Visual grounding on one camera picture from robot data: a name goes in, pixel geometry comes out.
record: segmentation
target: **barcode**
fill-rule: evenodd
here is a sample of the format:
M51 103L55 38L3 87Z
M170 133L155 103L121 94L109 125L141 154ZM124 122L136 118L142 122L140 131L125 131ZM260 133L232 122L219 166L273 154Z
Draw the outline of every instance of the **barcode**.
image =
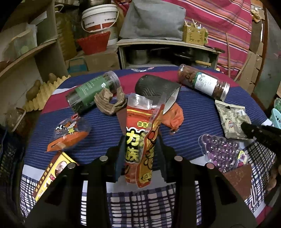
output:
M246 113L245 113L245 111L244 111L243 109L237 110L236 112L237 112L240 116L245 116L245 115L246 115Z

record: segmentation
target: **checkered cloth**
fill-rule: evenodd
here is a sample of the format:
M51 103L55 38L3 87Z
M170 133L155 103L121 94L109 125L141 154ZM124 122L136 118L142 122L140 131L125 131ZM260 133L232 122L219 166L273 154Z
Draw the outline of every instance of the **checkered cloth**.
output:
M250 210L255 210L264 200L265 187L269 180L270 168L275 154L258 142L253 142L244 151L250 154L252 166L251 195L245 200ZM21 179L21 211L27 217L35 205L32 193L37 180L22 175ZM201 224L201 201L198 182L196 184L197 225ZM108 193L107 201L112 227L171 227L175 203L175 184L166 187L144 190L137 193ZM86 225L87 193L82 194L81 224Z

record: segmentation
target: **purple grape candy package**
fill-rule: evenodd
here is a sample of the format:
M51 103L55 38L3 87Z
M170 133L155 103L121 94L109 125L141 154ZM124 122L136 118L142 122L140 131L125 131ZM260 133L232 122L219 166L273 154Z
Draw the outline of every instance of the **purple grape candy package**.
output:
M239 142L216 135L203 134L198 143L207 162L213 163L221 172L228 172L236 167L246 164L247 154L240 150Z

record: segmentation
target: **jar of tea leaves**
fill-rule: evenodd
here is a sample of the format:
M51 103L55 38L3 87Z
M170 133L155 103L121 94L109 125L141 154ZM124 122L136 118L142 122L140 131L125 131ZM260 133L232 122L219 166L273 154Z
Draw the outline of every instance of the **jar of tea leaves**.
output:
M181 84L221 101L225 100L230 87L229 83L222 82L215 76L200 72L198 69L184 64L180 65L178 79Z
M81 114L95 104L96 93L103 88L108 88L114 94L118 87L120 87L119 78L113 71L108 71L77 87L66 96L66 99L73 111Z

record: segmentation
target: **silver rivet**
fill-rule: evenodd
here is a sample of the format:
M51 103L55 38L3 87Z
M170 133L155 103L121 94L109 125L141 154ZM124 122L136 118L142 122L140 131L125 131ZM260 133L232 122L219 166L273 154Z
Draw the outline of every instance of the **silver rivet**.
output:
M176 161L182 161L182 156L177 155L177 156L174 157L174 159Z
M100 156L99 159L101 161L107 161L108 157L106 155Z
M215 168L215 165L213 164L213 163L207 163L207 168L208 169L213 169L213 168Z
M67 167L68 167L69 169L73 169L75 166L76 166L76 163L74 163L74 162L71 162L71 163L69 163L69 164L67 165Z

